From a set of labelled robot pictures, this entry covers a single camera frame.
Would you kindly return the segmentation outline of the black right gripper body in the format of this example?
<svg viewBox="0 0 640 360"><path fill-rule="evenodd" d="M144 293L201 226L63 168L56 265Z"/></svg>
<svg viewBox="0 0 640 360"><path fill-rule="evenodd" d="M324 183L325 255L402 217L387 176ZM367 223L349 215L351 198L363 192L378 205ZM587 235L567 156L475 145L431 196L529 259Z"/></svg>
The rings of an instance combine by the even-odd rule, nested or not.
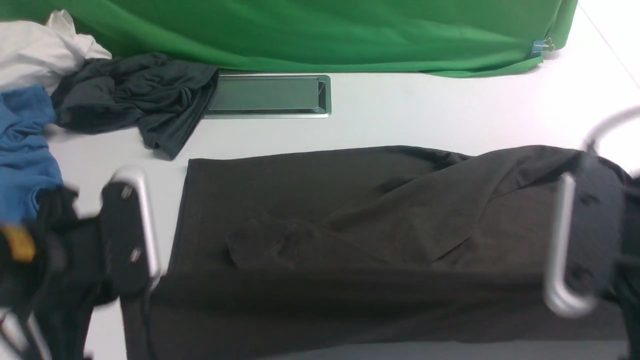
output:
<svg viewBox="0 0 640 360"><path fill-rule="evenodd" d="M621 253L625 260L617 271L617 296L629 341L628 360L640 358L640 214L639 174L626 187Z"/></svg>

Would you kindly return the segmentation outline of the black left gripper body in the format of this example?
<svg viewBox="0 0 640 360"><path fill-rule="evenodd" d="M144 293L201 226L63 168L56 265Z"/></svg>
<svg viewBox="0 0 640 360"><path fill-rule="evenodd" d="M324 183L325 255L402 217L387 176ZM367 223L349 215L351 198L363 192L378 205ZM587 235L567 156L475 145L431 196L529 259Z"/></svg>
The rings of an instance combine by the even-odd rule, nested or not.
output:
<svg viewBox="0 0 640 360"><path fill-rule="evenodd" d="M43 237L43 294L35 315L53 360L84 360L94 307L115 299L106 280L105 246L99 215L80 218L78 194L68 187L37 194L36 233Z"/></svg>

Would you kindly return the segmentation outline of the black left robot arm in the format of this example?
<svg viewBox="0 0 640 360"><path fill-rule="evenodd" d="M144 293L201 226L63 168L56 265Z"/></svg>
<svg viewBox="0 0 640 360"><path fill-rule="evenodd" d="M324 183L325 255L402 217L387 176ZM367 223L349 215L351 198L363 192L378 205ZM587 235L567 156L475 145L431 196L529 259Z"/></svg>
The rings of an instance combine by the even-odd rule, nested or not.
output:
<svg viewBox="0 0 640 360"><path fill-rule="evenodd" d="M26 344L4 329L1 339L21 360L91 359L93 309L115 300L99 217L80 218L77 196L68 187L44 189L35 219L1 225L1 319L16 317Z"/></svg>

